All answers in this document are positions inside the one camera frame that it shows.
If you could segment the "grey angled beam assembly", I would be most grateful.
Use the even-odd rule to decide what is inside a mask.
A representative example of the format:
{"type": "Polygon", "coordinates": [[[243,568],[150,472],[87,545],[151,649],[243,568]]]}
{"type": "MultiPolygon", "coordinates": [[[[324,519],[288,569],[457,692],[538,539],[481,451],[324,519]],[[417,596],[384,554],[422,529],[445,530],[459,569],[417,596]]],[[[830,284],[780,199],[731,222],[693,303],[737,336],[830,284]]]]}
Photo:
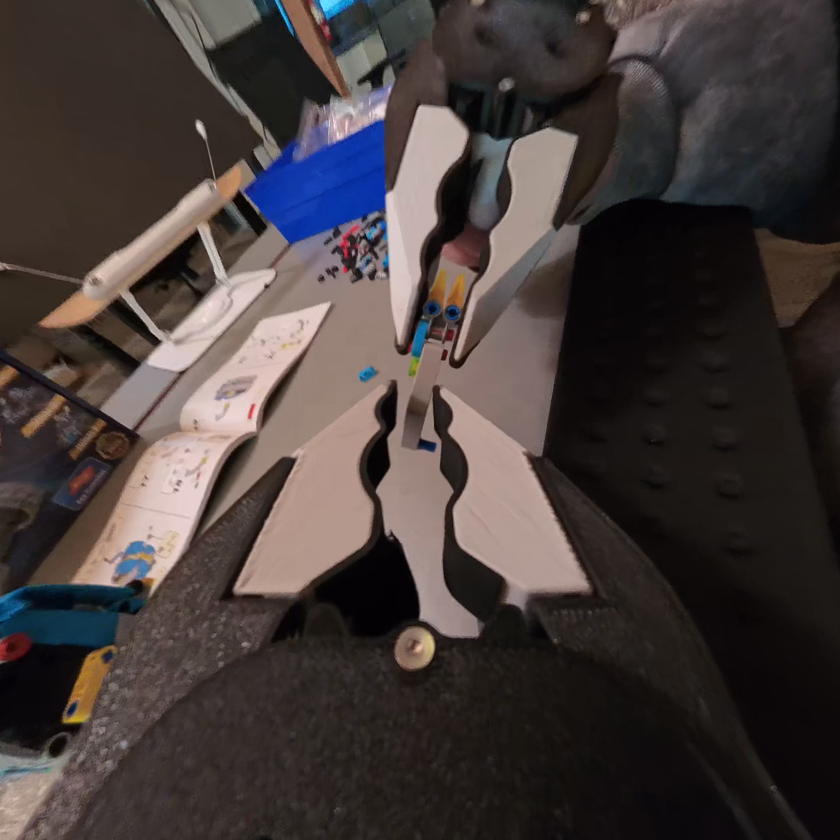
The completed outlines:
{"type": "Polygon", "coordinates": [[[441,354],[451,343],[453,330],[443,320],[429,321],[427,335],[433,329],[443,329],[447,332],[446,343],[437,343],[426,339],[422,357],[414,359],[409,350],[409,376],[413,379],[411,393],[406,405],[406,414],[402,431],[402,446],[406,449],[420,448],[421,436],[425,418],[433,398],[433,390],[438,374],[443,366],[441,354]]]}

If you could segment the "person's right hand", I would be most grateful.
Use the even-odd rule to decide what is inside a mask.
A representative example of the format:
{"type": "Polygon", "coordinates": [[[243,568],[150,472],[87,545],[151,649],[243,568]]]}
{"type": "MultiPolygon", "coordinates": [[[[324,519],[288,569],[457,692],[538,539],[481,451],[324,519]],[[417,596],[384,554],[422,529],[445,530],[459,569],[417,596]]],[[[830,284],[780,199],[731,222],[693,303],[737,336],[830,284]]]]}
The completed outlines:
{"type": "Polygon", "coordinates": [[[441,257],[457,266],[478,271],[482,252],[488,244],[488,231],[467,224],[454,239],[442,247],[441,257]]]}

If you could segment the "wooden support post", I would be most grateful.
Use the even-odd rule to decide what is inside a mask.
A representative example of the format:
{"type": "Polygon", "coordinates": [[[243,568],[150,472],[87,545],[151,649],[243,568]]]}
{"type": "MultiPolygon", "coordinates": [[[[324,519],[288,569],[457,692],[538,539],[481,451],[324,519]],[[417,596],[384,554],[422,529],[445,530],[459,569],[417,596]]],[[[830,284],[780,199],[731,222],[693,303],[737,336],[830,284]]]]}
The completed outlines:
{"type": "Polygon", "coordinates": [[[292,29],[309,57],[328,79],[335,93],[350,96],[350,88],[335,59],[319,23],[312,14],[309,1],[279,1],[290,20],[292,29]]]}

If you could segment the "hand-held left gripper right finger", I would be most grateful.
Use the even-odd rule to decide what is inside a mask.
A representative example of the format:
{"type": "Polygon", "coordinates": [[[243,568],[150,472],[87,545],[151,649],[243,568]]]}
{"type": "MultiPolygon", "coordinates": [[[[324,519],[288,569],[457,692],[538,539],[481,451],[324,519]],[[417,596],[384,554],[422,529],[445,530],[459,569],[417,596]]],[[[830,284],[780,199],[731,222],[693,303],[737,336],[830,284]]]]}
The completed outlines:
{"type": "Polygon", "coordinates": [[[591,596],[532,454],[446,388],[434,388],[433,415],[450,488],[444,582],[457,603],[487,622],[503,605],[591,596]]]}

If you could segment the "pile of loose brick pieces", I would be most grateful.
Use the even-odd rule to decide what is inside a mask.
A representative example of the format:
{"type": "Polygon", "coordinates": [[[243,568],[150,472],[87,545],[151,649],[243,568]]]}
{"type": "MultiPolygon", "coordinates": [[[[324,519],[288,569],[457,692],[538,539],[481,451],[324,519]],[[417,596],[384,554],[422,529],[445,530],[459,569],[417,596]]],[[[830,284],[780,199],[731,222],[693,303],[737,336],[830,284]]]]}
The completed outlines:
{"type": "Polygon", "coordinates": [[[389,244],[383,211],[334,227],[325,235],[322,246],[328,256],[317,274],[319,284],[341,277],[354,284],[362,280],[386,280],[389,276],[389,244]]]}

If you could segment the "white desk stand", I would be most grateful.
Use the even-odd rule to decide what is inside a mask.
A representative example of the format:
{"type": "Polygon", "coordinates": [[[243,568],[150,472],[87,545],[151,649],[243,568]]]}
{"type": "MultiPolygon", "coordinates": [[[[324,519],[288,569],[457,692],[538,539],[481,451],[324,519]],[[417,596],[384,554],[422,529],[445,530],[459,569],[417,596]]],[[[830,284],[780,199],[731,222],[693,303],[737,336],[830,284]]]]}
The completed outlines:
{"type": "Polygon", "coordinates": [[[213,179],[200,182],[169,213],[131,243],[105,258],[83,279],[17,264],[1,264],[2,271],[21,271],[37,277],[63,280],[79,287],[74,295],[41,320],[41,327],[79,327],[121,300],[159,341],[147,364],[157,370],[182,373],[198,361],[274,283],[277,271],[273,268],[234,274],[226,270],[209,222],[241,193],[245,185],[244,172],[236,164],[217,176],[207,128],[202,120],[195,120],[195,131],[205,143],[213,179]],[[194,234],[198,234],[203,243],[215,284],[176,329],[166,332],[141,307],[132,288],[194,234]]]}

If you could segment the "blue toy brick robot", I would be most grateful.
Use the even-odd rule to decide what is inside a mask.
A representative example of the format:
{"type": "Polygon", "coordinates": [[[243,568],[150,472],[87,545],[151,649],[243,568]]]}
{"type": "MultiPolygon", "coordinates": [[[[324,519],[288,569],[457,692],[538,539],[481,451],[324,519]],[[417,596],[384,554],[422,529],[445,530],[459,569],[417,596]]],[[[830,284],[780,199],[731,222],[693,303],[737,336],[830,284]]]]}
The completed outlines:
{"type": "Polygon", "coordinates": [[[3,781],[69,754],[151,583],[35,584],[2,596],[3,781]]]}

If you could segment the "clear plastic bag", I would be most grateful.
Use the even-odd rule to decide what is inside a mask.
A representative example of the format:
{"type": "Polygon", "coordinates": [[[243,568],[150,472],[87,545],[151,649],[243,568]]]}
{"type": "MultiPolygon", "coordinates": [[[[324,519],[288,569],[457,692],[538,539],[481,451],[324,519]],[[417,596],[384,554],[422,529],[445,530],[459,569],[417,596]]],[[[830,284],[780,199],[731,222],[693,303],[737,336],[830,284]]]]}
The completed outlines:
{"type": "Polygon", "coordinates": [[[291,159],[300,162],[311,155],[385,119],[393,85],[357,91],[349,98],[333,97],[323,105],[305,101],[293,142],[291,159]]]}

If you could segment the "white instruction booklet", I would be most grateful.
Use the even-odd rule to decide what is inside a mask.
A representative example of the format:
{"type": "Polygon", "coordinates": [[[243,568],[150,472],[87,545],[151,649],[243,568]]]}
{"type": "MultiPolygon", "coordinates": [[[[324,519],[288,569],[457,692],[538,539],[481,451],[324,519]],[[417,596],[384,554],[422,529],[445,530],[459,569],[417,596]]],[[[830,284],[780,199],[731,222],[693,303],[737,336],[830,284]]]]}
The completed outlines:
{"type": "Polygon", "coordinates": [[[331,302],[260,320],[186,401],[177,432],[140,457],[75,585],[156,588],[193,540],[229,456],[256,437],[266,404],[307,351],[331,302]]]}

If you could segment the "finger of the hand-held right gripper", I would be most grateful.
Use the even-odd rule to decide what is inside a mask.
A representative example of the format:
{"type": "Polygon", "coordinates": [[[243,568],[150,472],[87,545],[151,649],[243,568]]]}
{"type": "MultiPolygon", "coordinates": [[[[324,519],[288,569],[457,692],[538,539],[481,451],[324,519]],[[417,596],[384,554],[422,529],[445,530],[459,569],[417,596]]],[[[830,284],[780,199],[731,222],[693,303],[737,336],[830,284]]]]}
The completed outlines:
{"type": "Polygon", "coordinates": [[[554,127],[512,142],[505,169],[509,202],[489,233],[484,269],[469,289],[452,366],[466,362],[551,245],[577,144],[577,134],[554,127]]]}
{"type": "Polygon", "coordinates": [[[389,289],[395,348],[408,351],[430,245],[443,223],[446,181],[465,159],[469,130],[446,107],[421,105],[414,114],[393,187],[385,194],[389,289]]]}

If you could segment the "yellow twin cone piece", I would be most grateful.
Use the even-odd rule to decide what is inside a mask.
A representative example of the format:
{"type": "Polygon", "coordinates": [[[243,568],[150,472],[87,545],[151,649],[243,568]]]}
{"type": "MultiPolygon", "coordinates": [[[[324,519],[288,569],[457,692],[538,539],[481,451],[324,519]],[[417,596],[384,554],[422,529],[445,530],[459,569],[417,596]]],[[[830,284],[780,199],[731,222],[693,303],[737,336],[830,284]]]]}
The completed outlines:
{"type": "Polygon", "coordinates": [[[462,316],[466,302],[466,274],[458,273],[453,283],[448,284],[447,272],[441,269],[428,293],[424,315],[431,320],[443,319],[456,324],[462,316]]]}

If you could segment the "grey desk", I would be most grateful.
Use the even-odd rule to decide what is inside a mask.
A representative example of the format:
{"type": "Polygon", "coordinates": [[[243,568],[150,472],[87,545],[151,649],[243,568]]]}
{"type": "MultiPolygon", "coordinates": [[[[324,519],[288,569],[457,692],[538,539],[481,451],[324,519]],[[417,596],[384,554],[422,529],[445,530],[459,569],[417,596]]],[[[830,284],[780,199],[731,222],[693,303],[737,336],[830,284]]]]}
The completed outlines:
{"type": "MultiPolygon", "coordinates": [[[[438,379],[535,455],[544,447],[579,234],[579,228],[566,227],[555,236],[513,303],[465,365],[445,367],[438,379]]],[[[31,584],[65,583],[76,574],[107,524],[136,460],[153,441],[177,430],[186,400],[227,362],[259,320],[330,301],[332,309],[315,340],[266,407],[260,435],[243,444],[226,463],[199,530],[213,524],[279,458],[292,455],[378,384],[394,380],[398,410],[388,439],[391,467],[379,487],[385,528],[402,544],[418,589],[422,619],[450,637],[477,635],[477,620],[455,601],[444,581],[441,555],[449,486],[439,471],[439,454],[401,447],[411,384],[407,358],[394,348],[387,281],[319,284],[317,274],[325,261],[319,237],[287,247],[269,227],[234,268],[273,265],[275,282],[185,373],[142,364],[105,402],[105,412],[139,432],[141,441],[31,575],[31,584]],[[374,366],[378,375],[362,383],[358,372],[367,365],[374,366]]]]}

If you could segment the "dark robot kit box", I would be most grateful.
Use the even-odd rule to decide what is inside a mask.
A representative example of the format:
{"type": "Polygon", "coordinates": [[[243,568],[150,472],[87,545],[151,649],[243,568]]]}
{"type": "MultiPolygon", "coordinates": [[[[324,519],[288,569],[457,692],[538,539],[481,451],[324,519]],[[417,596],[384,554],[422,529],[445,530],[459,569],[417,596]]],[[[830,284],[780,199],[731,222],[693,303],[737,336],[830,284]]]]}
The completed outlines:
{"type": "Polygon", "coordinates": [[[139,436],[1,352],[1,585],[47,559],[139,436]]]}

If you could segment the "blue storage bin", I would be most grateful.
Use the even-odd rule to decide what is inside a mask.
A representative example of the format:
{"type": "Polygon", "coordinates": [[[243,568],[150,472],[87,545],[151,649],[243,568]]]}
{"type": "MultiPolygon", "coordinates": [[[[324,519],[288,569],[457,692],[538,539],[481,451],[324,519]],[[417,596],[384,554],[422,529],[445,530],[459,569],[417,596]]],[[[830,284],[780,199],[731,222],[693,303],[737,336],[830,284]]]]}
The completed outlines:
{"type": "Polygon", "coordinates": [[[384,121],[301,161],[296,148],[291,143],[245,189],[290,245],[385,209],[384,121]]]}

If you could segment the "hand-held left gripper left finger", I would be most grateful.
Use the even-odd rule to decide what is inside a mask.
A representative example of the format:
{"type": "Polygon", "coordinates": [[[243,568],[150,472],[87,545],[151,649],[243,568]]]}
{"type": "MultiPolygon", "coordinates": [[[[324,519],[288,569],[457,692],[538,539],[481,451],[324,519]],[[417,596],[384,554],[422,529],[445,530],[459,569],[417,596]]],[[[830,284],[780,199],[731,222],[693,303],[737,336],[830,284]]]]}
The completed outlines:
{"type": "Polygon", "coordinates": [[[235,595],[296,597],[373,547],[396,405],[397,383],[380,384],[299,448],[235,595]]]}

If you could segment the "black partition board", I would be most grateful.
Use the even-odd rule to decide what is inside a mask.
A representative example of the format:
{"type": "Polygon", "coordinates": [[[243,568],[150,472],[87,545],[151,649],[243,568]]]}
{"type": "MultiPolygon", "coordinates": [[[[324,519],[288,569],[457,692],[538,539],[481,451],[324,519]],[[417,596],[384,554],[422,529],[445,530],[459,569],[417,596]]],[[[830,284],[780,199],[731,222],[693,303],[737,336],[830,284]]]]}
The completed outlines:
{"type": "Polygon", "coordinates": [[[256,131],[141,2],[1,2],[1,257],[83,278],[256,131]]]}

